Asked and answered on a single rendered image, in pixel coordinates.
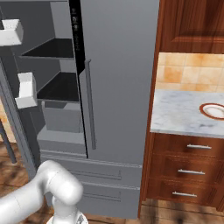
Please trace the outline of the grey open fridge door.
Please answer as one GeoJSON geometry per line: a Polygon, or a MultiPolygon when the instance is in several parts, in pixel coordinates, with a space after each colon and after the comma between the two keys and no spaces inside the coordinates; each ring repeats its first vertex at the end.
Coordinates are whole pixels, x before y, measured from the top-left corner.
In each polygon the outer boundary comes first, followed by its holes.
{"type": "Polygon", "coordinates": [[[3,90],[3,105],[6,107],[29,179],[35,176],[40,164],[39,146],[31,117],[31,112],[36,107],[18,108],[16,98],[19,93],[18,74],[33,71],[32,60],[23,58],[22,54],[37,39],[37,28],[34,25],[36,7],[34,2],[0,0],[0,19],[18,19],[24,31],[21,45],[0,46],[0,89],[3,90]]]}

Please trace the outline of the white plate with brown rim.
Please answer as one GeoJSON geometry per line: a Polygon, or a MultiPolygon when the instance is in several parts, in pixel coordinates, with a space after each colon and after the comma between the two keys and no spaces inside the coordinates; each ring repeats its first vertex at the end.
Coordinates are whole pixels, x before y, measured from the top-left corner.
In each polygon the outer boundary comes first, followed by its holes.
{"type": "Polygon", "coordinates": [[[203,103],[199,106],[199,111],[204,116],[224,121],[224,106],[217,103],[203,103]]]}

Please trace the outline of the grey fridge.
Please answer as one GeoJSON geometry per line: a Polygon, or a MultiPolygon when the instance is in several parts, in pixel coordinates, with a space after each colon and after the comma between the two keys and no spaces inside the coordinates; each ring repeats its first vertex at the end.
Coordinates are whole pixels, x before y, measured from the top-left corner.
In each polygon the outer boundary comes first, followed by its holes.
{"type": "Polygon", "coordinates": [[[0,97],[30,175],[52,160],[87,214],[134,219],[159,0],[0,0],[0,97]]]}

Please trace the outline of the wooden wall cupboard door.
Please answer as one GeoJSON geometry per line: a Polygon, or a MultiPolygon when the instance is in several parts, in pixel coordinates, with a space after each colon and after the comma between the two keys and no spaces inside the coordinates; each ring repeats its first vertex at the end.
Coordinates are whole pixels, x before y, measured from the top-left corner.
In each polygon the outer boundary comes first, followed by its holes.
{"type": "Polygon", "coordinates": [[[161,0],[163,53],[224,54],[224,0],[161,0]]]}

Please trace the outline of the grey closed fridge door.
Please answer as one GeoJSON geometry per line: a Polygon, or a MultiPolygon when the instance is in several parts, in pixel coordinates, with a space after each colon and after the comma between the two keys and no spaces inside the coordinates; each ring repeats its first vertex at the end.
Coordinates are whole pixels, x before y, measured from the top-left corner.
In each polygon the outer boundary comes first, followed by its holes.
{"type": "Polygon", "coordinates": [[[80,74],[88,157],[144,158],[159,0],[80,0],[94,111],[92,149],[85,70],[80,74]]]}

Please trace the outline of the wooden drawer front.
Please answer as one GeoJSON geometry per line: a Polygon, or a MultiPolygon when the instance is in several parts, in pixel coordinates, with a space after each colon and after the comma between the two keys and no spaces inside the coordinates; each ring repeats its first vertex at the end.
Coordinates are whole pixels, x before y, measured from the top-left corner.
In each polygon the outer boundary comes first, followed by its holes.
{"type": "Polygon", "coordinates": [[[154,153],[166,153],[173,155],[196,155],[224,159],[224,139],[201,136],[181,136],[173,134],[156,133],[153,145],[154,153]],[[187,148],[188,144],[208,145],[211,150],[187,148]]]}
{"type": "Polygon", "coordinates": [[[215,207],[220,211],[224,198],[224,186],[151,178],[148,184],[147,198],[215,207]],[[173,195],[172,192],[194,193],[198,197],[183,197],[173,195]]]}
{"type": "Polygon", "coordinates": [[[214,184],[221,182],[222,171],[223,165],[221,161],[154,154],[151,161],[150,176],[152,178],[182,179],[183,181],[190,179],[214,184]],[[179,173],[178,169],[205,172],[206,175],[179,173]]]}

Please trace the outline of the white door bin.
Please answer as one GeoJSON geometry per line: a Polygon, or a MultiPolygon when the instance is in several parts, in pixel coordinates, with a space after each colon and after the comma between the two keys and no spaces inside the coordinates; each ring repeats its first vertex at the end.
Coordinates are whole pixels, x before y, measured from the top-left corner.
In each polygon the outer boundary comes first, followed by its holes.
{"type": "Polygon", "coordinates": [[[19,19],[3,20],[0,30],[0,46],[18,46],[22,44],[24,29],[19,19]]]}
{"type": "Polygon", "coordinates": [[[17,76],[19,80],[18,97],[15,99],[17,107],[25,109],[37,106],[36,80],[33,73],[19,73],[17,76]]]}

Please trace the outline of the dark fridge shelf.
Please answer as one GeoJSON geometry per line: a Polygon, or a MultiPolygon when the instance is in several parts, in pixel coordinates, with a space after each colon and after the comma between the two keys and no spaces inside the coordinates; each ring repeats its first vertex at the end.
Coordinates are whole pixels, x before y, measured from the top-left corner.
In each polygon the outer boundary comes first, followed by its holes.
{"type": "Polygon", "coordinates": [[[21,56],[47,59],[72,59],[74,57],[73,42],[70,38],[52,38],[22,53],[21,56]]]}
{"type": "Polygon", "coordinates": [[[41,100],[77,102],[78,85],[75,73],[59,72],[38,91],[41,100]]]}

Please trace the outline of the grey crisper drawer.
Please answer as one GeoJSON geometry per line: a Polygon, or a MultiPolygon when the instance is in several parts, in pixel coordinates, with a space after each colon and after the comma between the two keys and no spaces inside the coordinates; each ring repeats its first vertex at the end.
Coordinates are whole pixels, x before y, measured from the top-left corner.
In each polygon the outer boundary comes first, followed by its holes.
{"type": "Polygon", "coordinates": [[[48,130],[80,132],[81,105],[79,103],[42,101],[41,106],[48,130]]]}

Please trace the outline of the grey freezer drawer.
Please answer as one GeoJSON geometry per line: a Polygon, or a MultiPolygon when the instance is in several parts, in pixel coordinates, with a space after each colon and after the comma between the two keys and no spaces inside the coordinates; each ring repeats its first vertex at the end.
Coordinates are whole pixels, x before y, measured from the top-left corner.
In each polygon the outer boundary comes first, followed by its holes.
{"type": "Polygon", "coordinates": [[[107,179],[107,178],[93,178],[80,175],[74,175],[80,181],[88,183],[99,183],[118,186],[133,186],[139,187],[141,184],[142,168],[138,165],[128,164],[113,164],[108,162],[98,162],[90,159],[74,158],[74,157],[56,157],[52,155],[41,155],[41,162],[46,160],[53,160],[68,171],[89,171],[89,172],[103,172],[103,173],[120,173],[121,180],[107,179]]]}
{"type": "Polygon", "coordinates": [[[77,204],[78,209],[84,214],[94,214],[122,219],[136,219],[140,195],[139,187],[123,185],[106,185],[81,182],[84,193],[120,192],[121,201],[109,201],[104,199],[92,199],[82,195],[77,204]]]}

